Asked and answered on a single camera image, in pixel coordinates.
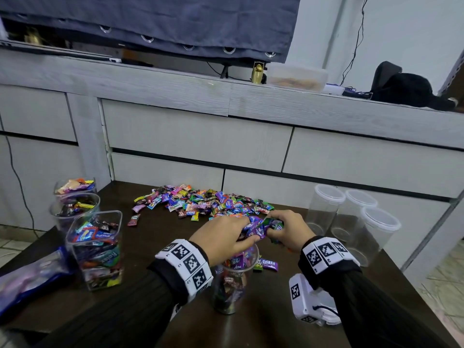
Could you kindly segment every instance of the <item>plastic container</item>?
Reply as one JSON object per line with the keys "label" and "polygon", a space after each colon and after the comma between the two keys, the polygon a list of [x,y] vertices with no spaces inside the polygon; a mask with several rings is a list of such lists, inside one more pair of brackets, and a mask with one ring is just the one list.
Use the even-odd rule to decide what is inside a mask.
{"label": "plastic container", "polygon": [[345,195],[347,198],[339,207],[330,227],[332,235],[342,242],[347,242],[350,239],[361,216],[361,209],[363,207],[376,207],[379,204],[369,194],[357,189],[348,189]]}
{"label": "plastic container", "polygon": [[244,269],[231,269],[224,264],[217,265],[212,281],[212,306],[221,314],[233,314],[243,297],[253,266],[259,260],[256,244],[244,252],[247,266]]}
{"label": "plastic container", "polygon": [[65,186],[70,180],[78,180],[78,178],[68,178],[66,180],[59,180],[55,183],[55,187],[53,188],[53,194],[55,195],[56,198],[63,198],[63,197],[67,197],[67,196],[71,196],[71,195],[74,195],[74,194],[79,194],[79,193],[94,193],[96,194],[96,183],[95,183],[95,178],[93,177],[81,177],[82,179],[84,179],[85,181],[94,181],[93,182],[93,187],[90,186],[89,189],[85,189],[85,190],[80,190],[80,191],[71,191],[71,192],[67,192],[67,193],[64,193],[64,194],[60,194],[57,192],[58,189],[60,189],[61,187]]}
{"label": "plastic container", "polygon": [[267,83],[276,87],[321,92],[327,83],[328,72],[325,69],[277,63],[268,64],[267,67]]}
{"label": "plastic container", "polygon": [[346,196],[340,189],[326,184],[316,185],[314,191],[316,193],[311,199],[305,221],[317,236],[323,236],[332,224]]}
{"label": "plastic container", "polygon": [[[93,200],[95,206],[92,209],[89,209],[86,212],[83,212],[78,215],[73,216],[57,216],[58,213],[61,212],[62,208],[66,204],[71,204],[73,201],[76,200],[78,197],[90,198]],[[57,198],[49,207],[50,215],[53,217],[55,221],[55,225],[58,228],[58,231],[63,233],[63,238],[66,236],[69,228],[73,224],[73,221],[76,217],[81,215],[88,215],[94,212],[100,211],[100,197],[93,193],[73,193],[67,195],[66,197]]]}
{"label": "plastic container", "polygon": [[[120,284],[123,279],[122,220],[123,213],[118,210],[94,212],[75,218],[69,229],[66,247],[75,257],[89,290],[112,287]],[[83,226],[102,221],[117,224],[116,228],[108,231],[113,233],[111,237],[84,242],[76,241],[76,236]]]}
{"label": "plastic container", "polygon": [[345,246],[361,266],[367,267],[400,228],[401,222],[390,213],[378,207],[363,207]]}

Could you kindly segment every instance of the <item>hand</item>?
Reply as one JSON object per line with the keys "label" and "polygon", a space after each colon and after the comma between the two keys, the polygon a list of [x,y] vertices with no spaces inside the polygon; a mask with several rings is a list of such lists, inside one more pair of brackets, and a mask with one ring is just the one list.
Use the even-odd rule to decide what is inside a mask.
{"label": "hand", "polygon": [[276,231],[268,228],[267,235],[283,243],[284,246],[299,253],[305,243],[315,236],[303,217],[292,210],[273,210],[268,217],[283,221],[283,229]]}
{"label": "hand", "polygon": [[210,266],[216,266],[260,240],[258,235],[254,235],[237,242],[242,228],[248,223],[250,219],[246,216],[215,217],[201,226],[189,240],[205,251]]}

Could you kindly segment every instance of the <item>right hand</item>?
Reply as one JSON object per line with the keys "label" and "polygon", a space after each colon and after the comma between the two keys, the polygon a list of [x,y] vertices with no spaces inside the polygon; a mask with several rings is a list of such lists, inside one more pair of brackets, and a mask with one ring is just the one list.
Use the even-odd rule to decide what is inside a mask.
{"label": "right hand", "polygon": [[299,253],[305,243],[315,234],[303,220],[303,217],[292,210],[273,210],[268,217],[283,221],[283,229],[276,231],[268,228],[267,235],[283,243],[295,253]]}

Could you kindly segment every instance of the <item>black long sleeve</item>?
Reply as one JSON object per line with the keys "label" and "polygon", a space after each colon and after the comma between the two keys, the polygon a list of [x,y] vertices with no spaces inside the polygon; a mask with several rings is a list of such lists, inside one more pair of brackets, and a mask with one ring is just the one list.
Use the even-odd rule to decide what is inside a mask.
{"label": "black long sleeve", "polygon": [[137,283],[58,328],[37,347],[153,347],[175,304],[166,281],[146,270]]}
{"label": "black long sleeve", "polygon": [[[319,239],[312,238],[308,243]],[[343,260],[316,275],[304,254],[298,263],[334,299],[345,334],[358,347],[447,347],[432,330],[369,281],[352,261]]]}

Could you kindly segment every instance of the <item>black electrical cable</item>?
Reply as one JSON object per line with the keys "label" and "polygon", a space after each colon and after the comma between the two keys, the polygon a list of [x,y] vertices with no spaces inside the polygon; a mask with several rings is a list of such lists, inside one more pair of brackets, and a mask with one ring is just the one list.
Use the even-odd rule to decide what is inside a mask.
{"label": "black electrical cable", "polygon": [[[5,130],[5,128],[3,127],[3,120],[1,119],[1,115],[0,115],[0,126],[2,128],[2,130]],[[32,220],[32,232],[34,232],[35,236],[37,237],[37,239],[39,238],[38,237],[38,234],[35,230],[35,222],[34,222],[34,216],[32,216],[32,212],[31,210],[29,209],[29,207],[27,206],[27,202],[26,202],[26,196],[24,195],[24,190],[23,190],[23,185],[21,183],[21,179],[18,175],[18,173],[16,172],[16,169],[15,169],[15,166],[13,165],[13,152],[11,151],[11,144],[10,144],[10,140],[8,138],[7,135],[5,135],[5,138],[7,140],[7,144],[8,144],[8,150],[10,152],[10,165],[11,165],[11,169],[13,170],[16,178],[18,179],[18,183],[20,184],[20,190],[21,190],[21,196],[23,197],[23,202],[24,202],[24,206],[26,207],[26,210],[27,212],[29,212],[29,215],[31,216],[31,220]]]}
{"label": "black electrical cable", "polygon": [[337,315],[338,317],[340,317],[339,314],[338,314],[335,310],[333,310],[332,308],[329,308],[329,307],[326,307],[326,306],[323,306],[323,305],[315,305],[315,306],[313,306],[313,310],[318,310],[318,309],[327,309],[328,311],[331,311],[331,312],[333,312],[335,315]]}
{"label": "black electrical cable", "polygon": [[[221,76],[221,74],[220,74],[219,72],[217,72],[216,69],[214,69],[214,68],[212,67],[212,65],[209,64],[209,62],[206,62],[206,63],[208,64],[208,66],[211,67],[211,69],[212,69],[213,71],[216,72],[216,74],[219,74],[219,76]],[[227,75],[227,76],[228,76],[229,78],[231,78],[231,79],[235,79],[236,81],[244,81],[244,80],[245,80],[245,79],[234,78],[234,77],[231,77],[230,75]]]}
{"label": "black electrical cable", "polygon": [[[356,58],[356,50],[358,49],[358,47],[361,45],[361,43],[363,42],[364,40],[364,6],[366,6],[366,3],[368,2],[368,0],[364,0],[364,3],[362,5],[362,8],[361,8],[361,14],[362,14],[362,20],[361,20],[361,25],[358,29],[358,36],[356,38],[356,46],[355,46],[355,51],[353,52],[353,58],[351,59],[350,63],[348,64],[348,66],[345,68],[345,70],[343,71],[343,74],[342,74],[342,79],[341,79],[341,83],[340,85],[343,85],[343,83],[345,82],[345,78],[346,76],[348,75],[348,73],[351,71],[351,69],[353,68],[353,63],[355,61],[355,58]],[[359,32],[361,31],[361,41],[359,41]]]}

